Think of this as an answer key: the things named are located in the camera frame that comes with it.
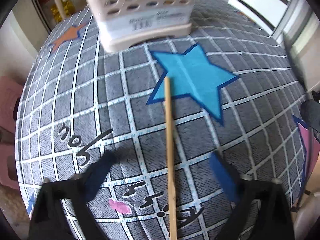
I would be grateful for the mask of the white refrigerator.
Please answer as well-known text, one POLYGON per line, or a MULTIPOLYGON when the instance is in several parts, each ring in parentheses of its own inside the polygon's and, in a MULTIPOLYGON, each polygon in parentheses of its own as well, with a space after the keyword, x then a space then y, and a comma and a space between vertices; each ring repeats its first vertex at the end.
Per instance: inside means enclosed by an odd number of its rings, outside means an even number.
POLYGON ((305 0, 228 0, 274 40, 282 33, 293 36, 302 21, 305 0))

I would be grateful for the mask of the beige plastic utensil holder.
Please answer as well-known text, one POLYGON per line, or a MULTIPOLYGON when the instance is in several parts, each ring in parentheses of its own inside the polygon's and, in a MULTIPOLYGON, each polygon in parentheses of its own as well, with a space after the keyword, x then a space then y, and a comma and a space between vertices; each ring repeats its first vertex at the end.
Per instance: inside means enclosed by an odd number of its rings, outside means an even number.
POLYGON ((143 41, 191 32, 195 0, 86 0, 107 53, 143 41))

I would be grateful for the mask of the pink plastic stool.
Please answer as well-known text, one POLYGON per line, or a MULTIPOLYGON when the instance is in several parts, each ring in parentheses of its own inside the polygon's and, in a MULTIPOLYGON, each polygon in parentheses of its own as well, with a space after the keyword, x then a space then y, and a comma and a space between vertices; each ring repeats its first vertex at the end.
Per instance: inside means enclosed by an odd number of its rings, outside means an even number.
POLYGON ((14 143, 17 110, 23 87, 7 76, 1 76, 1 142, 14 143))
POLYGON ((1 184, 19 190, 14 145, 1 143, 1 184))

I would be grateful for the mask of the grey checked tablecloth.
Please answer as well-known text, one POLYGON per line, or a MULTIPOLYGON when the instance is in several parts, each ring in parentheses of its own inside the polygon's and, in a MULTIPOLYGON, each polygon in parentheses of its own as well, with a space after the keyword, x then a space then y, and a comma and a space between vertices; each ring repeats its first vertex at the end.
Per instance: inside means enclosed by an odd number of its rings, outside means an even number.
POLYGON ((214 239, 231 214, 209 166, 214 151, 240 173, 279 179, 296 202, 304 152, 293 119, 305 95, 285 50, 221 0, 196 0, 191 20, 186 37, 110 54, 88 9, 53 29, 18 109, 16 167, 28 213, 44 179, 67 180, 109 150, 122 160, 88 204, 99 226, 109 239, 168 239, 164 108, 147 103, 163 69, 151 53, 196 43, 239 78, 221 89, 223 125, 191 98, 172 102, 178 238, 214 239))

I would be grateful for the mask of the bamboo chopstick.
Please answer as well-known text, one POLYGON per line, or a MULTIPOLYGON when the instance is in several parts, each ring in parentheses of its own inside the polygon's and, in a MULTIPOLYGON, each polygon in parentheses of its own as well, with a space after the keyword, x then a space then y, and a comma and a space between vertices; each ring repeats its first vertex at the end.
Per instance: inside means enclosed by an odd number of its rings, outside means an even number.
POLYGON ((175 187, 175 162, 174 162, 174 137, 171 109, 170 79, 164 79, 165 95, 165 124, 167 141, 167 169, 168 169, 168 205, 169 205, 169 231, 170 239, 177 240, 177 218, 176 218, 176 187, 175 187))

